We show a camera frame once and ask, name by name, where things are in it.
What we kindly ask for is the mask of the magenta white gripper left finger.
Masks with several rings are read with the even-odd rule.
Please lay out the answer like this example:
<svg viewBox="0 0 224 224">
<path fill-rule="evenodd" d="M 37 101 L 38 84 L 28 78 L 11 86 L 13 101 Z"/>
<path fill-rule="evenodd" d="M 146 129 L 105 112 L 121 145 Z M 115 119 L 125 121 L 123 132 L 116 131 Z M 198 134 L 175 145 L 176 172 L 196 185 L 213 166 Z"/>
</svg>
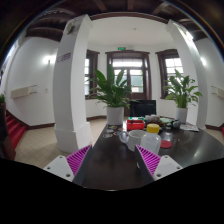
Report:
<svg viewBox="0 0 224 224">
<path fill-rule="evenodd" d="M 56 176 L 59 176 L 69 182 L 82 182 L 84 173 L 80 171 L 85 162 L 88 160 L 92 146 L 85 146 L 68 156 L 59 155 L 44 167 Z"/>
</svg>

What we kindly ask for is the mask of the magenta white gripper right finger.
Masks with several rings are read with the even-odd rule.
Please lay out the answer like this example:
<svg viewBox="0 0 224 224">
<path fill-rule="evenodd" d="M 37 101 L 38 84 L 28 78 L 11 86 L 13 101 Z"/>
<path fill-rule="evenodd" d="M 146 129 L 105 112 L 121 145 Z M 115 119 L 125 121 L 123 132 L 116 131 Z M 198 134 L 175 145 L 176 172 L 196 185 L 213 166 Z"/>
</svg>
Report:
<svg viewBox="0 0 224 224">
<path fill-rule="evenodd" d="M 182 169 L 182 166 L 170 156 L 159 156 L 139 145 L 135 146 L 137 164 L 146 181 L 160 180 Z"/>
</svg>

